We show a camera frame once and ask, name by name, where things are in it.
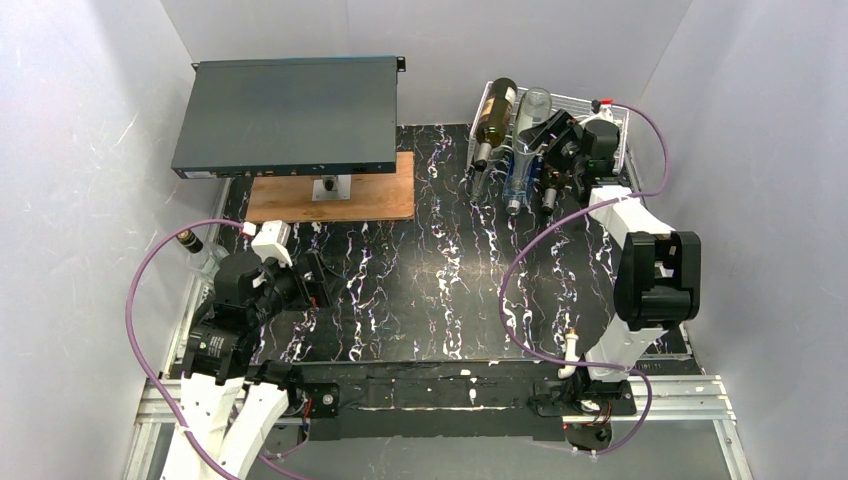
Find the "dark green bottle silver neck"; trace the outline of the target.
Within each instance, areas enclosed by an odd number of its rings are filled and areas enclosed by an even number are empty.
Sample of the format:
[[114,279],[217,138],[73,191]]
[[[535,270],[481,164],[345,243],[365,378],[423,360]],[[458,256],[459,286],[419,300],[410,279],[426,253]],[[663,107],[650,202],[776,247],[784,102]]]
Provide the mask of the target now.
[[540,177],[540,187],[542,189],[540,211],[543,215],[550,216],[553,214],[559,191],[562,188],[563,176],[561,172],[555,168],[545,167]]

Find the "blue rectangular glass bottle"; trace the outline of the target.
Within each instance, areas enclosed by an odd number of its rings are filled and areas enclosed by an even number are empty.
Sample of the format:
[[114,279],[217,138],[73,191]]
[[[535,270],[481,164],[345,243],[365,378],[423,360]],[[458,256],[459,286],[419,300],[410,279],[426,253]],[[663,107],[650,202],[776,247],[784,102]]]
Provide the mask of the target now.
[[514,157],[512,160],[503,189],[506,212],[511,216],[517,215],[525,204],[530,165],[529,157]]

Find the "dark wine bottle white label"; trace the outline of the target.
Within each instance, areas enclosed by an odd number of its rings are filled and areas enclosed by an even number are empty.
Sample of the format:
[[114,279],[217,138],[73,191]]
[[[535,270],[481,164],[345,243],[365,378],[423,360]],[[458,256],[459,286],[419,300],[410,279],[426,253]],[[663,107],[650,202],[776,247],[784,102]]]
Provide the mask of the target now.
[[491,83],[474,129],[477,151],[491,151],[502,144],[516,97],[517,85],[512,79],[501,77]]

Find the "clear glass bottle gold label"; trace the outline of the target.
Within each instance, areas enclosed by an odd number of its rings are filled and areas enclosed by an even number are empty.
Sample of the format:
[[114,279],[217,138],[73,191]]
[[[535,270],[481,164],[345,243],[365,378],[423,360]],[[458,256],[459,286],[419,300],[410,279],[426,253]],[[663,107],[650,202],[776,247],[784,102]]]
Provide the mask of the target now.
[[486,152],[479,148],[475,153],[469,164],[469,201],[472,205],[481,205],[485,202],[490,176],[496,170],[502,156],[503,149],[500,147]]

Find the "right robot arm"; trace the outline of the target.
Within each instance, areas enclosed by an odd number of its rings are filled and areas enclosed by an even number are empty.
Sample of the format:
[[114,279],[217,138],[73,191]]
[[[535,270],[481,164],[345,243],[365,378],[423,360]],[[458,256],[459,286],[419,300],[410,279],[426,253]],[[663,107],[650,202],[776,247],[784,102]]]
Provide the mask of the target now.
[[612,177],[621,129],[608,105],[579,120],[559,110],[547,120],[519,130],[522,150],[540,153],[550,174],[566,174],[578,199],[590,209],[621,248],[614,282],[615,314],[598,342],[583,357],[577,337],[566,337],[561,380],[584,376],[614,383],[628,378],[650,344],[699,310],[701,243],[693,232],[658,220],[635,191],[601,185]]

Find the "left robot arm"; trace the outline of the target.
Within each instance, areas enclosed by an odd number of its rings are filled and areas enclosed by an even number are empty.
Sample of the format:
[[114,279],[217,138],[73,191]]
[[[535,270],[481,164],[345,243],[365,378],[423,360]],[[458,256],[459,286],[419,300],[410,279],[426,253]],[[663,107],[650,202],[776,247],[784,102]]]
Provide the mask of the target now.
[[247,475],[297,392],[292,366],[251,368],[262,328],[286,311],[331,306],[343,285],[315,250],[292,264],[252,251],[221,261],[189,334],[179,400],[187,423],[173,434],[162,478]]

